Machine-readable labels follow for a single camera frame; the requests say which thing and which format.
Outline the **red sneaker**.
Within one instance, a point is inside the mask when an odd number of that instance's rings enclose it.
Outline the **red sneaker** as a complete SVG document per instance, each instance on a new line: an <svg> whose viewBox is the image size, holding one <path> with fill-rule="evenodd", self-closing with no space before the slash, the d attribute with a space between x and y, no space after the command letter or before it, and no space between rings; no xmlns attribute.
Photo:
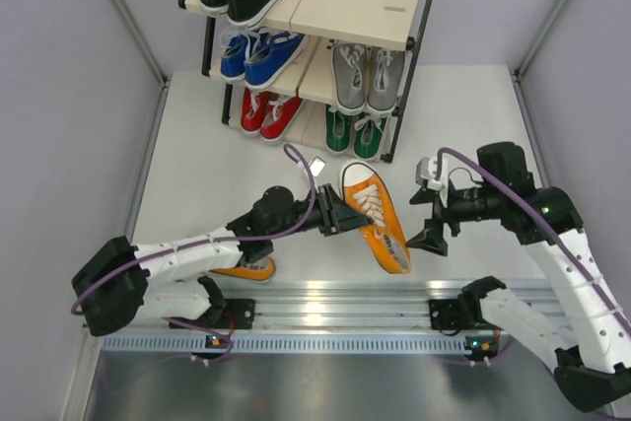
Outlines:
<svg viewBox="0 0 631 421"><path fill-rule="evenodd" d="M246 135L256 135L266 115L269 92L245 89L241 113L241 129Z"/></svg>
<svg viewBox="0 0 631 421"><path fill-rule="evenodd" d="M298 96L275 95L268 103L260 128L261 138L268 143L280 141L302 103L303 100Z"/></svg>

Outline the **grey sneaker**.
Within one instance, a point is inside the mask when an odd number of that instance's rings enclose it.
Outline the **grey sneaker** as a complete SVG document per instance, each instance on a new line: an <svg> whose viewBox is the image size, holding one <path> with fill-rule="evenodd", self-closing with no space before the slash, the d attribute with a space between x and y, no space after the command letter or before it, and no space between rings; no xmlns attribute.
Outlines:
<svg viewBox="0 0 631 421"><path fill-rule="evenodd" d="M337 107L347 115L364 108L367 49L363 44L338 41L332 49L331 68Z"/></svg>
<svg viewBox="0 0 631 421"><path fill-rule="evenodd" d="M390 114L397 104L397 95L405 66L405 52L376 47L371 56L371 83L367 96L370 114Z"/></svg>

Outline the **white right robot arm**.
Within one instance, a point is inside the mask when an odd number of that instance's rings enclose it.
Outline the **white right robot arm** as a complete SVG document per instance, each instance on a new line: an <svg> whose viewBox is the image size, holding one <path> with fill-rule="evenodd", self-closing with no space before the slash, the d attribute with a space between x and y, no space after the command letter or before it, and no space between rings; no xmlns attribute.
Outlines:
<svg viewBox="0 0 631 421"><path fill-rule="evenodd" d="M613 296L590 249L572 199L538 187L523 148L497 142L470 160L451 148L421 159L419 190L410 202L430 204L423 230L407 243L445 256L444 231L497 221L540 268L569 326L558 327L494 276L474 280L455 299L458 328L499 328L551 372L565 398L589 413L630 394L630 320Z"/></svg>

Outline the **orange sneaker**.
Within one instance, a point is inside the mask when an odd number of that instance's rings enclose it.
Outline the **orange sneaker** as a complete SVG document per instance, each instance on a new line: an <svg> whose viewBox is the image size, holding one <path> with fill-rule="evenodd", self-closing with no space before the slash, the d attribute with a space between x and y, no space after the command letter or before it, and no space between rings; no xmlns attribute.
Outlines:
<svg viewBox="0 0 631 421"><path fill-rule="evenodd" d="M276 265L272 258L263 257L254 263L240 263L233 268L213 269L211 273L237 278L246 281L263 283L269 281L276 273Z"/></svg>
<svg viewBox="0 0 631 421"><path fill-rule="evenodd" d="M379 266L389 274L411 271L411 257L393 200L385 181L368 162L353 159L339 171L338 187L344 202L368 217L359 232Z"/></svg>

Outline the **green sneaker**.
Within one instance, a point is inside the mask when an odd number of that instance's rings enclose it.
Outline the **green sneaker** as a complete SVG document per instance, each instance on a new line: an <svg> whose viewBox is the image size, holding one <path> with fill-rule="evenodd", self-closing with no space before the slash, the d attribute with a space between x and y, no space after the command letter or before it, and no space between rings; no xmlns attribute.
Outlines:
<svg viewBox="0 0 631 421"><path fill-rule="evenodd" d="M342 154L348 150L351 138L352 119L336 106L325 109L325 145L329 152Z"/></svg>
<svg viewBox="0 0 631 421"><path fill-rule="evenodd" d="M356 131L353 145L354 154L357 158L371 161L374 160L381 151L387 125L385 116L376 116L369 113L361 113L354 124Z"/></svg>

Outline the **blue sneaker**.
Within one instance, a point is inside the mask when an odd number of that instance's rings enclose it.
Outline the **blue sneaker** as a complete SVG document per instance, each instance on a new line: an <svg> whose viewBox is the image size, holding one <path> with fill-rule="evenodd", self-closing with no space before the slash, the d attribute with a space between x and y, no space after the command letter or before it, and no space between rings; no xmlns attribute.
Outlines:
<svg viewBox="0 0 631 421"><path fill-rule="evenodd" d="M269 36L257 52L245 61L245 84L262 91L302 53L309 42L305 34L281 32Z"/></svg>
<svg viewBox="0 0 631 421"><path fill-rule="evenodd" d="M227 30L221 38L224 52L220 58L220 75L229 84L245 77L245 62L260 48L262 33L259 30Z"/></svg>

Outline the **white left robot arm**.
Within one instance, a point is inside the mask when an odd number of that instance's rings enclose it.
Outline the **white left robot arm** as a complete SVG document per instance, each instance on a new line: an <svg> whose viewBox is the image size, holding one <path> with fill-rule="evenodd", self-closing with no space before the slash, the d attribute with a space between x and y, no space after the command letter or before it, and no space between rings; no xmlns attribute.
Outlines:
<svg viewBox="0 0 631 421"><path fill-rule="evenodd" d="M156 319L212 328L226 307L214 274L265 281L275 272L269 259L274 240L310 230L329 237L372 222L328 184L304 200L272 186L250 211L210 233L151 246L134 245L125 236L110 239L72 278L71 312L83 316L96 337ZM267 267L253 270L255 263Z"/></svg>

